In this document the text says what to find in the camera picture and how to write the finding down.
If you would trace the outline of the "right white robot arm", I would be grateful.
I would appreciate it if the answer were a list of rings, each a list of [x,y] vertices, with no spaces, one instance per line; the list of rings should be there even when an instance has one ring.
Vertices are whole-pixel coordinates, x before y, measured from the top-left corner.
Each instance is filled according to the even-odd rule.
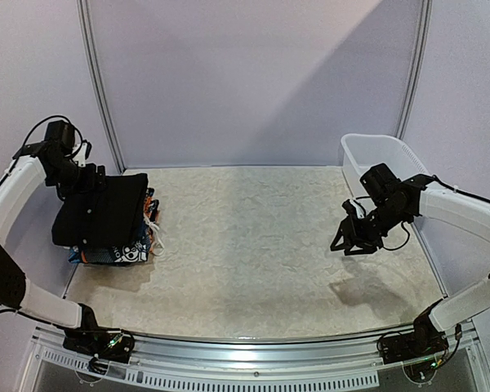
[[[330,244],[331,252],[346,256],[370,255],[384,247],[384,239],[398,225],[416,218],[441,222],[490,245],[490,199],[417,174],[400,180],[380,163],[359,179],[374,208],[366,211],[353,199],[343,202],[346,213]],[[411,332],[406,349],[422,356],[436,345],[437,332],[490,309],[490,272],[485,278],[442,299],[425,312],[425,324]]]

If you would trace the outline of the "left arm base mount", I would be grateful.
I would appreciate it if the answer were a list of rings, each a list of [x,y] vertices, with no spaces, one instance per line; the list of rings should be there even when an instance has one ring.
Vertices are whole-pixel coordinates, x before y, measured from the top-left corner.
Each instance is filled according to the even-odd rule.
[[[65,328],[63,347],[90,357],[89,372],[105,375],[110,362],[128,364],[135,348],[135,337],[127,330],[101,327],[91,307],[80,304],[81,323],[79,327]]]

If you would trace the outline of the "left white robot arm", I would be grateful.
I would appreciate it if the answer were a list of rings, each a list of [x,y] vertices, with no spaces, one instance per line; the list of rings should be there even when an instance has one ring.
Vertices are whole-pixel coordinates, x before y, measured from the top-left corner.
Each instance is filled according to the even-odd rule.
[[[105,337],[94,310],[37,285],[14,259],[11,245],[27,238],[25,207],[46,180],[76,180],[85,167],[90,145],[76,142],[77,128],[64,116],[43,119],[47,135],[35,144],[24,142],[0,180],[0,314],[17,313],[67,333],[87,354],[99,354]]]

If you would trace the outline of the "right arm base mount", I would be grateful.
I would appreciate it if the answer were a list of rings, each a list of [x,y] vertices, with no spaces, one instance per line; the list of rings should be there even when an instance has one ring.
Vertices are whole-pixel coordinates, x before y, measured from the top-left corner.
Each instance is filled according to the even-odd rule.
[[[383,363],[403,363],[406,378],[418,385],[430,383],[436,372],[452,359],[461,342],[460,323],[455,326],[455,348],[449,352],[446,333],[438,331],[431,322],[430,313],[440,302],[435,302],[414,319],[411,332],[386,332],[376,342]]]

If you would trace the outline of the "black garment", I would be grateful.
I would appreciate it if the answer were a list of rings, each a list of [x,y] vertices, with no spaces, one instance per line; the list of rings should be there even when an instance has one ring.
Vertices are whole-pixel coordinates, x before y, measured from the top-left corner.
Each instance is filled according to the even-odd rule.
[[[57,246],[123,247],[139,237],[149,180],[146,174],[108,176],[105,187],[68,196],[51,228]]]

